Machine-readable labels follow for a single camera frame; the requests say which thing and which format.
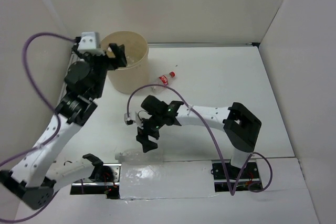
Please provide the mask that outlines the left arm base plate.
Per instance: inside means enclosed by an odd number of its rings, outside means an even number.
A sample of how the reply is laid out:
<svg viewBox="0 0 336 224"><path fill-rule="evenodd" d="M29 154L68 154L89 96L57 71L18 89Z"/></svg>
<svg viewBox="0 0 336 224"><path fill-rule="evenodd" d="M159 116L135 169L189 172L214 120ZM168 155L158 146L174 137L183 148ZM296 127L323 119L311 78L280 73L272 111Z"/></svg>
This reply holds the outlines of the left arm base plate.
<svg viewBox="0 0 336 224"><path fill-rule="evenodd" d="M106 163L95 178L77 180L71 184L70 195L99 195L106 199L120 199L121 164Z"/></svg>

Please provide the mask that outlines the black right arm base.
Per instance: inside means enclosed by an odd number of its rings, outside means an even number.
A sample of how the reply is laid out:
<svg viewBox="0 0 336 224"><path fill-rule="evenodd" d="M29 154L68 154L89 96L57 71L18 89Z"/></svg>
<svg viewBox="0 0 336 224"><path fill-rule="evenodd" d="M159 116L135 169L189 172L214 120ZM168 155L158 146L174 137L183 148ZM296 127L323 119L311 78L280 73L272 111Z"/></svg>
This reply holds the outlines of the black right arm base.
<svg viewBox="0 0 336 224"><path fill-rule="evenodd" d="M234 183L240 172L240 168L234 167L230 162L225 162L229 180L231 183ZM212 162L211 174L213 175L214 184L227 184L226 176L222 163L220 161ZM244 168L243 173L240 176L239 182L259 182L260 175L256 162L249 162Z"/></svg>

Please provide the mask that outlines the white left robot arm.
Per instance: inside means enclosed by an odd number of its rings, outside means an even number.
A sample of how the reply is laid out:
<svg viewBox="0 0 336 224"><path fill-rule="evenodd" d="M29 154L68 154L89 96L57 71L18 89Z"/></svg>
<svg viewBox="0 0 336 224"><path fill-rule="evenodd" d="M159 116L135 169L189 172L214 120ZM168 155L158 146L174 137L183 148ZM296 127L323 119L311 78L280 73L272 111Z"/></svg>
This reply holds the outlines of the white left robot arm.
<svg viewBox="0 0 336 224"><path fill-rule="evenodd" d="M46 130L21 154L17 165L1 171L1 184L32 210L45 208L58 190L77 180L96 182L103 177L103 161L91 153L60 169L51 165L96 110L95 100L102 96L107 73L126 67L128 54L124 44L115 43L93 52L80 49L79 43L72 49L80 59L67 70L66 93L52 108Z"/></svg>

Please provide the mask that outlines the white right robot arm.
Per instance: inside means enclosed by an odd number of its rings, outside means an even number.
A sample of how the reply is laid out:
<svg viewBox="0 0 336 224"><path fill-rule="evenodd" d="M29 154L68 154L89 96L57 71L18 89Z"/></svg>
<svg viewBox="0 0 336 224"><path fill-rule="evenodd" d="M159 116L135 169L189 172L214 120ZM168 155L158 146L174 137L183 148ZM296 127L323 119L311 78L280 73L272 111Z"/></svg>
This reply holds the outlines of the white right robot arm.
<svg viewBox="0 0 336 224"><path fill-rule="evenodd" d="M235 178L247 172L246 161L255 150L262 123L243 104L234 102L229 107L213 108L186 105L182 101L166 104L149 95L141 104L148 119L138 120L136 140L142 145L144 153L157 149L159 129L163 126L207 126L226 133L234 151L230 159L229 172Z"/></svg>

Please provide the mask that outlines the clear crushed bottle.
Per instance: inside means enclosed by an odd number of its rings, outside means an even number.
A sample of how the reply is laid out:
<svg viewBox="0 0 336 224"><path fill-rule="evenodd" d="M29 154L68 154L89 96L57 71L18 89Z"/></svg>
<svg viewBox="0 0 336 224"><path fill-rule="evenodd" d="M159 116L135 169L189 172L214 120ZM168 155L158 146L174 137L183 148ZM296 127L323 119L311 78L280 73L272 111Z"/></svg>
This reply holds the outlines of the clear crushed bottle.
<svg viewBox="0 0 336 224"><path fill-rule="evenodd" d="M138 62L137 58L132 56L126 56L126 60L127 60L127 67L131 67L132 65L135 65Z"/></svg>

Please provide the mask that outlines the red label cola bottle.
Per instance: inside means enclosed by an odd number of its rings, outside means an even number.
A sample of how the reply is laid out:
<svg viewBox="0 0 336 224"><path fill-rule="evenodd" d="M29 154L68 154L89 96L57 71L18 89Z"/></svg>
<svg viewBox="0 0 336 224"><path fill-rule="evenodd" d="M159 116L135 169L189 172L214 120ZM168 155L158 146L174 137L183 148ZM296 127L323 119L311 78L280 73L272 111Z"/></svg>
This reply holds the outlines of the red label cola bottle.
<svg viewBox="0 0 336 224"><path fill-rule="evenodd" d="M171 84L171 82L174 80L175 78L175 72L169 72L168 74L163 74L161 76L159 76L154 82L153 84L155 84L155 86L151 86L151 90L153 93L158 94L162 91L165 90L166 86L169 86Z"/></svg>

